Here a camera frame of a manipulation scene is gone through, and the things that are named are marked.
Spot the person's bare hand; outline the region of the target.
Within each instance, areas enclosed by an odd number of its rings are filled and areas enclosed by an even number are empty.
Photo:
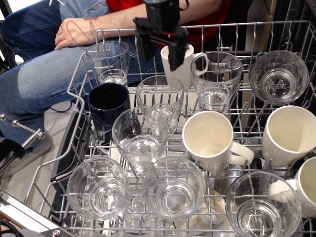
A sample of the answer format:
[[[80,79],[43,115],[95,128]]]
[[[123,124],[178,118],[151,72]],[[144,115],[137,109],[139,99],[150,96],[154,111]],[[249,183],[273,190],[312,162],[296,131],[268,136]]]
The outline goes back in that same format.
[[[92,44],[96,41],[93,18],[67,18],[55,36],[55,50]]]

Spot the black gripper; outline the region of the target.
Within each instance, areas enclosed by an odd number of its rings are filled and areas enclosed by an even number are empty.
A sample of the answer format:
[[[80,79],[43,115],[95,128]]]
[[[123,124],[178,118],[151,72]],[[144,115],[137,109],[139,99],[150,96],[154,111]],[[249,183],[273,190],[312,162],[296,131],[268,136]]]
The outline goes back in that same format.
[[[136,25],[138,48],[145,61],[152,59],[157,50],[156,44],[168,45],[170,70],[175,71],[184,63],[187,47],[187,33],[179,24],[178,0],[146,0],[147,17],[133,19]]]

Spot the person's bare forearm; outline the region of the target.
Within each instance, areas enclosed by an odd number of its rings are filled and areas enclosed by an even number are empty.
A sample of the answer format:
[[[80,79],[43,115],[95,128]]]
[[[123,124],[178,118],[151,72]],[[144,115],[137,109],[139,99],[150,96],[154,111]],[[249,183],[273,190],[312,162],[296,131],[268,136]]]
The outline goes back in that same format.
[[[183,9],[187,6],[188,9],[180,12],[179,23],[183,25],[213,14],[219,10],[221,4],[221,0],[190,0],[189,4],[181,0],[179,1],[180,8]],[[135,27],[133,19],[136,17],[147,17],[144,3],[122,11],[96,17],[90,20],[89,25],[93,30],[132,29]]]

